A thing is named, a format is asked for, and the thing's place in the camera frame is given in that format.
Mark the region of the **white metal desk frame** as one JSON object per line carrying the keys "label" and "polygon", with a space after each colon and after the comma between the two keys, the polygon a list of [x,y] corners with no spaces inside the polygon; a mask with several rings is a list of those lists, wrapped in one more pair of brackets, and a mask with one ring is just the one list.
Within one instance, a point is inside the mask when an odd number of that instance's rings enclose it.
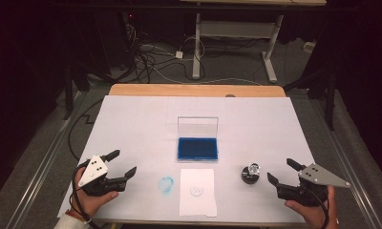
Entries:
{"label": "white metal desk frame", "polygon": [[[192,7],[207,7],[213,5],[223,7],[230,4],[235,7],[280,7],[282,10],[288,7],[315,8],[324,7],[326,0],[181,0],[182,2],[191,3]],[[202,37],[231,37],[231,38],[264,38],[269,40],[268,49],[261,52],[265,72],[270,83],[278,81],[274,72],[271,55],[275,47],[275,43],[282,27],[284,19],[283,13],[278,13],[276,18],[271,22],[241,22],[236,19],[202,19],[200,12],[196,13],[195,22],[195,40],[193,54],[193,79],[202,78],[202,57],[205,52],[205,46],[202,43]]]}

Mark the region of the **person's right hand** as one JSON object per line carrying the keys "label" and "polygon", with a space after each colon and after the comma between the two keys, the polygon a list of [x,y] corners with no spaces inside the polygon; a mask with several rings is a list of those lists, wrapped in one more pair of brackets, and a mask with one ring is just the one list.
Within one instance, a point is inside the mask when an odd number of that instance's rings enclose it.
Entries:
{"label": "person's right hand", "polygon": [[325,202],[325,206],[329,211],[329,223],[327,226],[324,226],[326,216],[322,207],[306,207],[294,200],[287,200],[285,206],[301,215],[310,229],[338,229],[334,187],[329,186],[328,192],[328,200]]}

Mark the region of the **white paper sheet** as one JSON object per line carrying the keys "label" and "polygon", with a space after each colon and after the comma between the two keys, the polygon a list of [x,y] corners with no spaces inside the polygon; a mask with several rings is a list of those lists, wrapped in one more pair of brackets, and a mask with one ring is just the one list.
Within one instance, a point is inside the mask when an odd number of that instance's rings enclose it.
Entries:
{"label": "white paper sheet", "polygon": [[180,171],[180,215],[217,216],[215,179],[212,169]]}

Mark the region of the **metal floor rail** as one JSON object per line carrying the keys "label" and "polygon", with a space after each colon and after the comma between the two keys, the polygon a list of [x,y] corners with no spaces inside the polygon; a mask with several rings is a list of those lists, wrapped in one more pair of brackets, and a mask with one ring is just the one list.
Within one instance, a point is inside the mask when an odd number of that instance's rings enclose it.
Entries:
{"label": "metal floor rail", "polygon": [[73,109],[57,107],[40,125],[24,154],[16,162],[1,195],[3,206],[11,207],[4,229],[20,229],[59,152],[63,137],[73,124],[73,116],[86,93],[73,94]]}
{"label": "metal floor rail", "polygon": [[326,122],[323,103],[310,101],[331,144],[331,153],[344,178],[351,184],[352,205],[343,207],[342,222],[353,229],[382,229],[382,172],[370,155],[345,106],[337,106],[333,130]]}

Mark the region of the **person's left hand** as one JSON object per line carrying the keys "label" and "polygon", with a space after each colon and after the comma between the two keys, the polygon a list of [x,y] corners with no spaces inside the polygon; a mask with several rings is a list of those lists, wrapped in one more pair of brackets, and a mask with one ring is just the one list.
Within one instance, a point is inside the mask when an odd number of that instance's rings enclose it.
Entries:
{"label": "person's left hand", "polygon": [[82,174],[85,169],[80,168],[77,170],[74,178],[75,184],[75,193],[72,197],[72,211],[79,217],[83,217],[84,214],[88,216],[88,218],[92,218],[97,211],[108,202],[117,198],[119,192],[113,191],[109,192],[101,197],[91,197],[88,196],[83,190],[78,187],[78,182],[80,181]]}

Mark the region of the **red wristband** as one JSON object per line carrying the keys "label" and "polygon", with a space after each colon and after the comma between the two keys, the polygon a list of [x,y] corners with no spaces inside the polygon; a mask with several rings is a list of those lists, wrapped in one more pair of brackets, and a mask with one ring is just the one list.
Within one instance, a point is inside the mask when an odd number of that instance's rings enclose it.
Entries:
{"label": "red wristband", "polygon": [[65,212],[65,215],[70,216],[74,219],[78,219],[79,221],[83,222],[84,224],[89,224],[90,222],[92,222],[91,219],[86,220],[82,216],[79,216],[78,214],[76,214],[74,211],[71,211],[71,210],[67,210]]}

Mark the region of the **clear round stamp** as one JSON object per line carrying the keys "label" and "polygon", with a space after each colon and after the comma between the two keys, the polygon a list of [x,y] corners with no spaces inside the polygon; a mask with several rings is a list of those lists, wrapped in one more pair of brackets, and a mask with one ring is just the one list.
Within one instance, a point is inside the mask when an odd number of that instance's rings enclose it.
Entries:
{"label": "clear round stamp", "polygon": [[247,166],[247,171],[251,176],[258,176],[260,174],[261,166],[255,162]]}

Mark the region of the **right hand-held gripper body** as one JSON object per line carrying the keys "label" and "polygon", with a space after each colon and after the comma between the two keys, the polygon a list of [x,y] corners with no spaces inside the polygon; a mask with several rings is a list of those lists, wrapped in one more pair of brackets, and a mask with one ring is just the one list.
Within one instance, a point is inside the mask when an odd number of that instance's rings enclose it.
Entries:
{"label": "right hand-held gripper body", "polygon": [[306,207],[320,206],[328,199],[328,185],[350,188],[350,183],[343,180],[322,166],[312,163],[298,172],[300,184],[290,186],[279,182],[277,196],[284,200],[294,200]]}

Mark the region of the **black metal stand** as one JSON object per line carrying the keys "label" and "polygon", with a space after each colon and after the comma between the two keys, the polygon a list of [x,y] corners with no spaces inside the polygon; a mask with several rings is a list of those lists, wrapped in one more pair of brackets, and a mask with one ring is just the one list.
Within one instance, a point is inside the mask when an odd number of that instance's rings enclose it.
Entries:
{"label": "black metal stand", "polygon": [[336,89],[335,69],[332,65],[326,65],[307,76],[286,84],[283,89],[288,92],[294,88],[307,88],[309,99],[326,99],[325,121],[331,131],[333,126],[333,110]]}
{"label": "black metal stand", "polygon": [[64,119],[67,120],[74,108],[73,85],[76,85],[80,92],[88,92],[90,84],[87,79],[87,68],[81,62],[69,63],[64,69],[64,92],[66,112]]}

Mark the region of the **black round stamp cap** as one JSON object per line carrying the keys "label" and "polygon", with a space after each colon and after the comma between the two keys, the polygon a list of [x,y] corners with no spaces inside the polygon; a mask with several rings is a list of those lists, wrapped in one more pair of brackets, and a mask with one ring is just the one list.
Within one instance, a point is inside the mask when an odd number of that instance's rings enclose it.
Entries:
{"label": "black round stamp cap", "polygon": [[242,170],[242,180],[246,184],[255,184],[260,177],[260,172],[258,169],[250,169],[249,167],[244,167]]}

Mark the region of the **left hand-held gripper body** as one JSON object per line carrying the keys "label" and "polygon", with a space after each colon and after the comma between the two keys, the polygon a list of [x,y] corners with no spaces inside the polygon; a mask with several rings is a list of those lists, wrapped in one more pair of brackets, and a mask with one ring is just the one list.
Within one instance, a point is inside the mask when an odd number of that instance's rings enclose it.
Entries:
{"label": "left hand-held gripper body", "polygon": [[92,197],[101,197],[109,192],[123,192],[126,188],[126,177],[107,178],[106,161],[115,156],[93,156],[87,161],[86,169],[78,182],[78,186]]}

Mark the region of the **blue ink pad clear lid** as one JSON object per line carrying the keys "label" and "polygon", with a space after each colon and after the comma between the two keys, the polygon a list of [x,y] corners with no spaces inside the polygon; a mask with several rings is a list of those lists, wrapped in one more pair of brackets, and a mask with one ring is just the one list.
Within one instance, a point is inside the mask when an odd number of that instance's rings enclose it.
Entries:
{"label": "blue ink pad clear lid", "polygon": [[177,159],[217,161],[218,125],[219,119],[213,116],[179,116]]}

